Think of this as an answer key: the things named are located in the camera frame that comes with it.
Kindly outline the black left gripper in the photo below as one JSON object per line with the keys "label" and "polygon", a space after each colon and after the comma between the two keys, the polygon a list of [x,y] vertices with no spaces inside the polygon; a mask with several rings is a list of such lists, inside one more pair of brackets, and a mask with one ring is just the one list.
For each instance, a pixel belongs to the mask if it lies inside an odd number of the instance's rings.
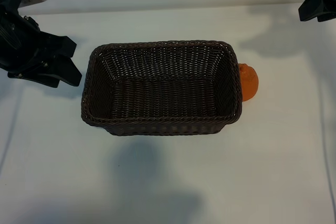
{"label": "black left gripper", "polygon": [[[76,47],[69,37],[43,32],[33,18],[1,5],[1,68],[9,78],[52,88],[61,80],[78,87],[82,74],[71,59]],[[51,66],[53,77],[48,73]]]}

